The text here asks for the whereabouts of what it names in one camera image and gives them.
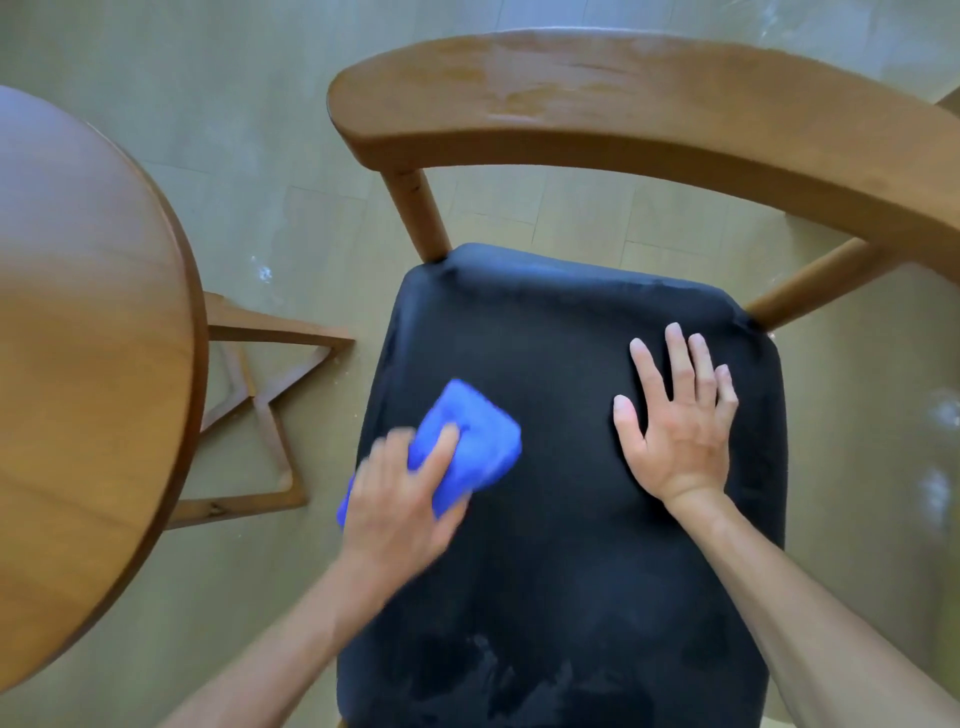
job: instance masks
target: blue cloth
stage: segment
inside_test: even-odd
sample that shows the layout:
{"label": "blue cloth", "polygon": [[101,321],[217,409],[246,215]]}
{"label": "blue cloth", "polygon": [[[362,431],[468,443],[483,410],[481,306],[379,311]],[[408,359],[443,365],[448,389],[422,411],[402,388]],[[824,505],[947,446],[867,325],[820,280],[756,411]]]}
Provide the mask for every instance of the blue cloth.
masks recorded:
{"label": "blue cloth", "polygon": [[[433,451],[447,423],[460,428],[460,442],[450,467],[433,495],[433,513],[439,518],[463,495],[493,485],[514,466],[523,450],[520,425],[466,382],[451,379],[426,413],[407,452],[407,468],[417,470]],[[347,495],[337,511],[337,523],[344,527]]]}

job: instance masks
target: person's left hand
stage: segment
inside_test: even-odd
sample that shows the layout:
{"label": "person's left hand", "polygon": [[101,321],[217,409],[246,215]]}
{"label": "person's left hand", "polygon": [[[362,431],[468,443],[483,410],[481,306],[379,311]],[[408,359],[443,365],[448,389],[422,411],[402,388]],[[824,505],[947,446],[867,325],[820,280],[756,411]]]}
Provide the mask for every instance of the person's left hand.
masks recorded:
{"label": "person's left hand", "polygon": [[438,519],[433,494],[460,440],[447,425],[418,471],[407,470],[414,431],[395,429],[373,443],[357,469],[347,507],[341,559],[373,574],[389,598],[440,556],[467,512],[464,497]]}

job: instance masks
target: seat cushion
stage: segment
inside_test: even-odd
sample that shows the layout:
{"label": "seat cushion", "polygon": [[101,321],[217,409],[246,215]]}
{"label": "seat cushion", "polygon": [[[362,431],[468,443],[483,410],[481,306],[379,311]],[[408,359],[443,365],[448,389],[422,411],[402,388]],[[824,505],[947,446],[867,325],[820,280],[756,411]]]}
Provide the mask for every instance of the seat cushion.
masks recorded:
{"label": "seat cushion", "polygon": [[753,639],[696,545],[637,487],[613,429],[617,394],[646,424],[635,336],[669,393],[673,321],[730,365],[727,492],[782,546],[780,360],[725,293],[477,244],[407,274],[357,461],[416,426],[454,377],[516,419],[523,453],[341,654],[350,728],[758,726],[767,670]]}

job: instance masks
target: person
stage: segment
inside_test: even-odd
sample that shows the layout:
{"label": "person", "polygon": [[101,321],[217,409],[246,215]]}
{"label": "person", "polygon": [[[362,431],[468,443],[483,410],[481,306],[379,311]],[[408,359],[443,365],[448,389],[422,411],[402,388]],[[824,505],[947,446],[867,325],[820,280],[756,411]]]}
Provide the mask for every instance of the person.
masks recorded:
{"label": "person", "polygon": [[[704,552],[756,640],[800,726],[958,726],[960,704],[865,621],[807,576],[724,494],[737,399],[730,370],[710,362],[700,334],[666,329],[673,373],[663,377],[639,339],[630,343],[649,425],[630,400],[613,422],[640,486],[659,498]],[[274,728],[327,664],[391,596],[446,549],[464,499],[434,518],[431,498],[457,446],[444,428],[422,467],[407,471],[413,431],[377,440],[354,480],[343,547],[286,617],[181,705],[163,728]]]}

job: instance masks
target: tile floor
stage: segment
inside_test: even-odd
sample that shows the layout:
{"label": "tile floor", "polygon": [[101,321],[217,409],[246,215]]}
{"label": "tile floor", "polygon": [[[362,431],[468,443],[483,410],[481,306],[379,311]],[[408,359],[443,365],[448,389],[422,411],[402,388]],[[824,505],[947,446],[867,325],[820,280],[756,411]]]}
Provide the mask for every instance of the tile floor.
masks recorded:
{"label": "tile floor", "polygon": [[[89,120],[141,160],[204,287],[352,328],[356,349],[283,417],[305,510],[164,535],[106,617],[0,698],[0,724],[150,725],[276,618],[336,552],[335,506],[400,279],[418,261],[389,197],[326,117],[341,67],[414,40],[522,26],[666,30],[808,55],[929,100],[960,83],[950,0],[5,0],[0,83]],[[550,168],[430,172],[456,243],[720,285],[745,303],[844,236],[734,198]],[[938,638],[960,441],[960,295],[908,267],[779,332],[790,427],[787,550],[912,659]],[[302,356],[251,347],[261,376]],[[214,360],[209,399],[224,394]],[[274,481],[253,424],[224,428],[187,491]],[[948,590],[960,600],[960,589]],[[332,674],[290,721],[335,724]],[[773,695],[768,714],[783,718]]]}

